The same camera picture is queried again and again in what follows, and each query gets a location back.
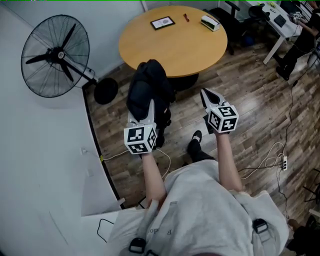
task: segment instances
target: white wall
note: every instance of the white wall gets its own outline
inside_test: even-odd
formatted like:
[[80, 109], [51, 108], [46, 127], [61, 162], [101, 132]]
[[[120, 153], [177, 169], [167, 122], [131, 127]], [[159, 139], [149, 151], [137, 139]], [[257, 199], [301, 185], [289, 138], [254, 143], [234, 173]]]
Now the white wall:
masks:
[[80, 147], [97, 154], [82, 90], [53, 99], [32, 93], [20, 67], [32, 29], [1, 4], [0, 24], [0, 249], [6, 256], [102, 255], [81, 216], [119, 207], [100, 160], [80, 155]]
[[127, 23], [143, 13], [140, 1], [23, 1], [3, 2], [36, 27], [59, 14], [75, 17], [86, 29], [90, 42], [88, 66], [98, 78], [123, 63], [118, 41]]

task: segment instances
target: white t-shirt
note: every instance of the white t-shirt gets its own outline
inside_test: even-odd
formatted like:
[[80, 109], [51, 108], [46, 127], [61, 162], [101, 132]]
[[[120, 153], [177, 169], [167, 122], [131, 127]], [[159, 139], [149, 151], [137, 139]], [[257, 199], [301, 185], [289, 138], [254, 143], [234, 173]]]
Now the white t-shirt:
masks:
[[[159, 256], [253, 256], [252, 219], [235, 196], [219, 184], [218, 162], [203, 160], [165, 180], [167, 198], [145, 229], [145, 251]], [[288, 239], [286, 220], [267, 192], [241, 195], [259, 218], [274, 224], [278, 255]], [[127, 255], [146, 210], [119, 214], [108, 240], [110, 255]]]

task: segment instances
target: wooden floor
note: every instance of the wooden floor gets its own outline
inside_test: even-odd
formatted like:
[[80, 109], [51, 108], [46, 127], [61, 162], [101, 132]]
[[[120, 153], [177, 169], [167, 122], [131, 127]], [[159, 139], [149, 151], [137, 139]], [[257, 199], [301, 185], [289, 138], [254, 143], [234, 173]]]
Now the wooden floor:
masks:
[[[291, 86], [294, 80], [306, 70], [308, 57], [299, 59], [288, 82], [279, 77], [272, 58], [267, 65], [263, 60], [276, 38], [268, 43], [257, 43], [252, 47], [236, 48], [233, 56], [227, 52], [211, 68], [201, 72], [197, 83], [190, 89], [177, 93], [176, 102], [170, 106], [172, 124], [165, 130], [162, 151], [171, 157], [170, 171], [190, 162], [186, 147], [196, 130], [201, 130], [202, 150], [217, 157], [214, 135], [208, 134], [202, 117], [205, 115], [200, 90], [209, 88], [224, 95], [235, 105], [240, 118], [237, 129], [230, 133], [234, 160], [238, 170], [257, 167], [266, 157], [275, 142], [285, 143], [286, 128], [290, 124]], [[280, 55], [291, 47], [285, 42], [279, 49]], [[93, 86], [87, 90], [87, 100], [95, 134], [105, 159], [126, 150], [123, 129], [127, 125], [128, 110], [126, 96], [133, 70], [123, 65], [110, 76], [119, 83], [115, 100], [107, 105], [98, 105], [93, 99]], [[288, 170], [280, 174], [280, 189], [288, 198], [287, 211], [291, 218], [305, 222], [312, 202], [304, 203], [311, 196], [302, 186], [315, 189], [313, 185], [320, 168], [320, 76], [315, 68], [310, 69], [299, 81], [293, 92], [292, 125], [288, 129], [285, 155], [288, 156]], [[278, 146], [271, 153], [276, 157], [282, 148]], [[163, 174], [169, 164], [166, 156], [155, 151], [154, 157]], [[125, 206], [135, 206], [145, 196], [142, 162], [138, 156], [125, 153], [106, 163], [110, 176]], [[252, 170], [240, 172], [241, 177]], [[267, 190], [279, 209], [286, 215], [285, 198], [278, 192], [279, 169], [257, 170], [244, 180], [246, 190], [256, 195]]]

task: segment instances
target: person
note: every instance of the person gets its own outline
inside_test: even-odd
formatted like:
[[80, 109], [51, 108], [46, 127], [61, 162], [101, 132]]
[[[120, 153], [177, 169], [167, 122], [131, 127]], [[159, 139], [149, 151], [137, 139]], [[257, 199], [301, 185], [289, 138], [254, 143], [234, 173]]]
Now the person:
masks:
[[320, 253], [320, 226], [315, 217], [310, 216], [306, 225], [301, 225], [295, 219], [289, 219], [288, 225], [293, 228], [293, 239], [289, 240], [286, 248], [297, 255], [318, 256]]
[[315, 40], [320, 35], [320, 8], [318, 6], [320, 3], [315, 1], [308, 1], [308, 3], [313, 8], [312, 15], [309, 21], [303, 18], [299, 20], [298, 24], [302, 27], [302, 31], [294, 45], [284, 58], [280, 58], [277, 54], [274, 55], [280, 65], [276, 67], [276, 72], [286, 81], [289, 80], [298, 58], [310, 53], [315, 48]]
[[[171, 172], [165, 181], [153, 154], [141, 155], [148, 209], [119, 212], [106, 244], [108, 255], [281, 253], [289, 235], [285, 217], [266, 191], [255, 197], [243, 192], [229, 135], [216, 132], [215, 137], [218, 161], [202, 151], [197, 130], [187, 147], [193, 163]], [[264, 220], [267, 224], [256, 225]], [[264, 243], [257, 240], [263, 234], [269, 254], [262, 253]]]

